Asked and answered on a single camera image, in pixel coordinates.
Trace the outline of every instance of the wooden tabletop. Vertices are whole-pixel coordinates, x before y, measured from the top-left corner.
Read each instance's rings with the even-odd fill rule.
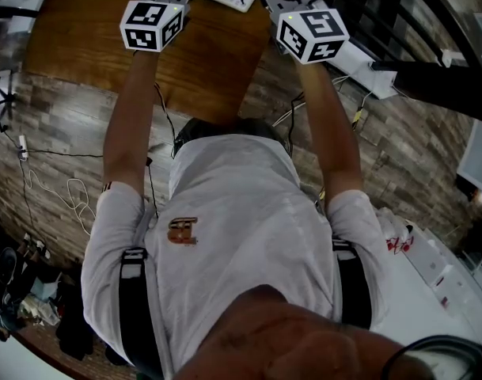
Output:
[[[120,20],[129,0],[45,0],[23,69],[119,92],[133,51]],[[169,108],[212,123],[232,120],[269,40],[268,12],[240,13],[194,0],[185,30],[160,57],[157,81]]]

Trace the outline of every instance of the person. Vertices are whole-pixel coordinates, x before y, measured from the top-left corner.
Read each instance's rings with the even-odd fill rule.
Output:
[[[120,265],[147,212],[157,65],[158,54],[135,53],[113,110],[104,192],[82,270],[86,321],[128,361]],[[355,133],[327,70],[296,67],[323,173],[326,218],[300,189],[282,140],[263,121],[191,120],[177,138],[169,201],[144,239],[154,265],[146,270],[148,301],[159,306],[168,344],[162,365],[176,380],[379,378],[401,348],[340,323],[332,236],[353,244],[362,261],[373,325],[387,310],[388,250],[362,191]]]
[[[13,278],[2,289],[0,298],[0,341],[6,342],[11,333],[16,333],[26,325],[32,325],[39,321],[38,318],[25,317],[20,315],[19,307],[25,297],[32,289],[37,277],[37,264],[40,254],[49,255],[47,249],[42,246],[27,259],[28,242],[25,241],[17,249],[17,261],[13,273]]]

